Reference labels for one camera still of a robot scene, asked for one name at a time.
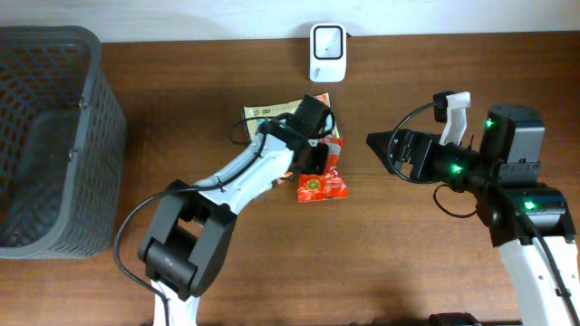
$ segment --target wire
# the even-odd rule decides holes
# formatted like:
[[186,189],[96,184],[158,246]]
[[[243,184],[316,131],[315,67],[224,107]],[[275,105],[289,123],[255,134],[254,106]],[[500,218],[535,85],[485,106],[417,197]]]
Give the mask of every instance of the wire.
[[489,181],[494,179],[493,176],[494,176],[494,172],[495,172],[496,168],[499,167],[500,165],[502,165],[503,163],[504,163],[504,160],[501,158],[498,158],[491,165],[491,168],[489,168],[488,177],[486,178],[486,181],[483,183],[483,195],[484,196],[488,195]]
[[434,183],[438,183],[440,182],[439,180],[435,180],[435,181],[419,181],[419,180],[413,180],[410,177],[406,177],[404,176],[398,169],[395,168],[395,166],[392,164],[391,161],[391,148],[392,148],[392,143],[395,140],[395,136],[397,134],[397,132],[401,129],[402,125],[404,125],[407,121],[409,121],[411,118],[413,118],[414,116],[416,116],[417,114],[425,111],[426,109],[432,107],[433,105],[435,105],[434,102],[425,104],[417,109],[415,109],[413,112],[409,113],[403,120],[401,120],[401,122],[399,122],[399,124],[395,127],[395,129],[392,130],[391,133],[391,137],[389,138],[389,142],[387,143],[387,165],[388,168],[390,169],[390,171],[393,171],[397,176],[399,176],[401,179],[407,181],[407,182],[411,182],[414,184],[420,184],[420,185],[428,185],[428,184],[434,184]]
[[520,223],[522,223],[525,227],[527,227],[537,238],[537,241],[542,246],[544,250],[544,254],[546,255],[546,259],[550,265],[550,270],[556,279],[556,285],[558,286],[560,293],[562,293],[562,298],[564,299],[564,303],[568,312],[572,316],[572,320],[575,326],[580,326],[580,320],[578,319],[578,314],[576,313],[574,304],[572,303],[572,298],[569,291],[566,289],[566,285],[564,284],[564,280],[562,279],[562,275],[558,270],[558,266],[556,265],[556,260],[548,247],[546,240],[540,234],[539,230],[537,229],[534,222],[529,218],[529,216],[524,212],[524,210],[516,203],[514,200],[506,193],[504,188],[500,187],[499,185],[493,185],[493,188],[498,192],[498,194],[503,197],[503,199],[509,203],[509,205],[519,214]]
[[[235,140],[232,136],[232,132],[236,129],[237,126],[239,126],[242,123],[246,123],[248,121],[251,120],[266,120],[266,119],[276,119],[276,120],[287,120],[288,118],[290,118],[292,116],[292,113],[282,113],[279,114],[277,116],[264,116],[264,117],[250,117],[250,118],[243,118],[242,120],[237,121],[236,123],[234,123],[234,125],[232,126],[232,128],[229,130],[229,133],[227,134],[227,138],[229,139],[229,141],[231,141],[233,144],[235,145],[249,145],[250,141],[240,141],[240,140]],[[334,119],[334,113],[328,109],[324,111],[324,116],[323,116],[323,120],[326,121],[326,118],[328,117],[332,118],[332,125],[330,129],[326,129],[323,132],[314,134],[311,139],[322,139],[328,135],[330,135],[333,130],[334,130],[334,126],[336,124],[336,120]]]
[[443,207],[439,200],[437,199],[437,192],[439,191],[439,189],[441,187],[449,187],[449,185],[447,184],[443,184],[443,185],[439,185],[438,187],[435,188],[435,191],[433,191],[433,200],[435,201],[435,205],[437,205],[437,207],[442,210],[445,214],[449,215],[449,216],[453,216],[456,218],[468,218],[468,217],[472,217],[474,216],[478,211],[475,210],[469,214],[465,214],[465,215],[461,215],[461,214],[455,214],[455,213],[451,213],[449,210],[445,209],[445,207]]
[[117,266],[119,266],[119,269],[123,273],[125,273],[127,276],[129,276],[129,278],[132,279],[135,283],[137,283],[137,284],[143,286],[144,288],[146,288],[147,290],[157,294],[161,298],[161,301],[163,302],[163,310],[165,312],[165,325],[166,326],[170,326],[170,324],[169,324],[169,299],[167,298],[167,296],[163,292],[155,289],[154,287],[152,287],[151,285],[149,285],[148,283],[143,281],[139,276],[130,272],[121,262],[120,245],[121,245],[122,236],[125,232],[125,229],[127,228],[127,225],[129,225],[129,223],[131,222],[133,217],[136,216],[137,213],[139,213],[141,211],[141,209],[143,209],[144,207],[150,205],[151,203],[153,203],[157,199],[160,199],[164,196],[175,195],[175,194],[191,192],[191,191],[216,190],[216,189],[222,188],[223,186],[225,186],[228,183],[232,182],[233,180],[237,179],[244,172],[246,172],[246,170],[248,170],[252,166],[252,164],[254,164],[254,162],[256,162],[256,160],[260,157],[260,155],[262,154],[262,149],[264,149],[264,145],[266,144],[266,137],[267,137],[267,135],[264,135],[264,137],[262,138],[260,147],[256,151],[256,153],[254,153],[254,157],[252,159],[250,159],[250,161],[243,168],[241,168],[234,176],[228,178],[226,181],[218,182],[216,185],[213,185],[213,186],[203,187],[203,186],[195,186],[194,185],[194,186],[190,186],[190,187],[182,188],[182,189],[171,189],[171,190],[161,191],[161,192],[145,199],[140,204],[138,204],[135,208],[133,208],[133,210],[125,218],[125,221],[123,222],[123,224],[119,228],[119,232],[115,236],[115,241],[113,243],[113,249],[112,249],[113,258],[115,260],[115,263],[117,264]]

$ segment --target white device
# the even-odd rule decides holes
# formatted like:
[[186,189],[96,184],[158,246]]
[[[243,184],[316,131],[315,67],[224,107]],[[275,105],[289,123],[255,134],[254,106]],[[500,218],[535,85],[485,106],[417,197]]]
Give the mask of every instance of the white device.
[[310,80],[340,82],[346,74],[346,30],[336,23],[310,29]]

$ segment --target red snack bag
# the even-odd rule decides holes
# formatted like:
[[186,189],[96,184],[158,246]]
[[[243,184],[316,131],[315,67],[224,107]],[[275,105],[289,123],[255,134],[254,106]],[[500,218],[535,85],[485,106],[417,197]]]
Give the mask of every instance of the red snack bag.
[[328,145],[328,159],[321,176],[300,175],[298,180],[298,202],[347,198],[348,187],[336,168],[344,139],[326,136],[319,142]]

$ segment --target green led light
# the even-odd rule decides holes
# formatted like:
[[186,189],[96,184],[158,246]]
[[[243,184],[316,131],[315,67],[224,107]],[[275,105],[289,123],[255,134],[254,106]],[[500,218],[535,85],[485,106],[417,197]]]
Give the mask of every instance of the green led light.
[[462,167],[455,165],[455,164],[453,164],[451,166],[451,172],[453,172],[453,173],[459,173],[459,172],[461,172],[462,169],[463,169]]
[[536,204],[532,203],[532,202],[525,202],[524,206],[526,207],[526,209],[534,209],[536,208]]

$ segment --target white robotic arm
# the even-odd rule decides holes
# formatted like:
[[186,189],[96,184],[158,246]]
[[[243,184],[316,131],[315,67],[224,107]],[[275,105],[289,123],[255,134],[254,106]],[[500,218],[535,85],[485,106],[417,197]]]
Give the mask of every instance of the white robotic arm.
[[[578,248],[563,236],[545,236],[544,239],[578,311]],[[574,326],[570,311],[554,281],[555,276],[550,270],[546,254],[536,238],[529,245],[522,245],[519,240],[510,241],[499,247],[499,253],[516,290],[525,326]]]
[[[332,131],[330,109],[306,95],[295,114],[277,118],[262,123],[248,148],[216,174],[191,186],[174,181],[137,206],[121,226],[114,244],[115,261],[133,281],[158,295],[156,326],[195,325],[198,297],[218,276],[237,215],[252,199],[288,173],[322,172],[319,167],[324,167],[328,148],[313,146],[309,139]],[[158,198],[155,216],[139,248],[139,258],[152,280],[148,285],[122,265],[119,243],[132,217]],[[179,226],[178,220],[196,221],[203,230],[193,235]]]

